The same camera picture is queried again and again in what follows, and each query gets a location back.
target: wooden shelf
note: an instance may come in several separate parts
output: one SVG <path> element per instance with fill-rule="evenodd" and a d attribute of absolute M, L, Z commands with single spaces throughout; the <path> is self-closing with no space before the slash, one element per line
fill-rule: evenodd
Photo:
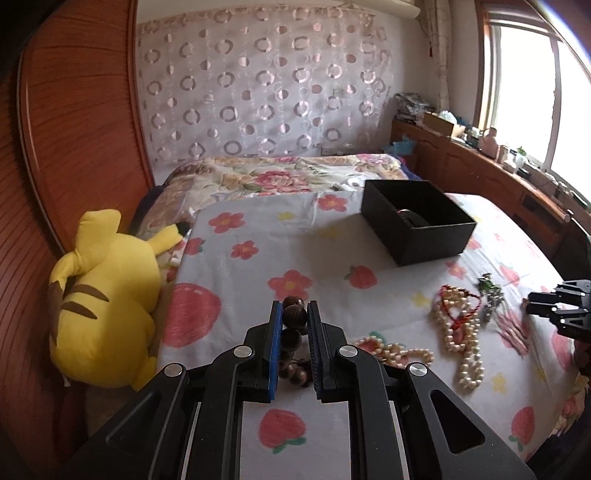
<path fill-rule="evenodd" d="M 563 238 L 566 213 L 551 198 L 467 145 L 394 121 L 392 140 L 403 134 L 417 140 L 417 175 L 445 192 L 487 198 L 516 219 L 546 255 L 553 255 Z"/>

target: yellow plush toy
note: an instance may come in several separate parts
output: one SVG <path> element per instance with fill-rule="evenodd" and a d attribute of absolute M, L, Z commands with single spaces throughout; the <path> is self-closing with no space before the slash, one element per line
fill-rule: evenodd
<path fill-rule="evenodd" d="M 160 292 L 156 255 L 183 238 L 188 224 L 148 241 L 117 233 L 117 210 L 86 212 L 73 252 L 53 268 L 49 285 L 51 360 L 67 378 L 103 388 L 142 388 L 155 374 L 148 356 Z M 74 286 L 64 297 L 68 277 Z"/>

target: wooden headboard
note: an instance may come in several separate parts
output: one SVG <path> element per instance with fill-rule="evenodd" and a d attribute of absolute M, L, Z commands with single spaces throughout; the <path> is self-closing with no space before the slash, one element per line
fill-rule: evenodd
<path fill-rule="evenodd" d="M 70 0 L 22 55 L 25 159 L 65 251 L 86 210 L 117 208 L 125 227 L 154 186 L 138 119 L 136 6 L 132 0 Z"/>
<path fill-rule="evenodd" d="M 135 7 L 67 1 L 0 79 L 0 433 L 43 479 L 86 435 L 85 389 L 64 387 L 49 359 L 50 271 L 86 210 L 117 208 L 124 228 L 153 185 L 135 100 Z M 1 446 L 0 476 L 13 462 Z"/>

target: black box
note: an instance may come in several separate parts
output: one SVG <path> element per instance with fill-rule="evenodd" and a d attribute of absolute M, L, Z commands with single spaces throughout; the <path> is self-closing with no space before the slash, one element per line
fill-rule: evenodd
<path fill-rule="evenodd" d="M 413 228 L 397 212 L 408 209 L 429 226 Z M 476 222 L 426 180 L 367 180 L 361 215 L 398 265 L 452 257 L 466 248 Z"/>

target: brown stripe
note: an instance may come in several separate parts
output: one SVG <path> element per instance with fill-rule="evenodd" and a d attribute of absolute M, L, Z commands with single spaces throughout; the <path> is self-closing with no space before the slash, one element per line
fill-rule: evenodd
<path fill-rule="evenodd" d="M 72 287 L 72 289 L 70 290 L 69 293 L 86 293 L 87 295 L 90 295 L 96 299 L 99 300 L 104 300 L 104 301 L 109 301 L 109 299 L 107 298 L 107 295 L 105 295 L 104 293 L 102 293 L 98 288 L 94 288 L 90 285 L 86 285 L 84 283 L 77 283 L 76 285 L 74 285 Z"/>
<path fill-rule="evenodd" d="M 62 310 L 67 310 L 68 312 L 77 313 L 78 315 L 82 315 L 83 317 L 90 318 L 96 320 L 98 317 L 92 313 L 89 309 L 87 309 L 84 305 L 80 305 L 75 301 L 67 301 L 61 305 Z"/>

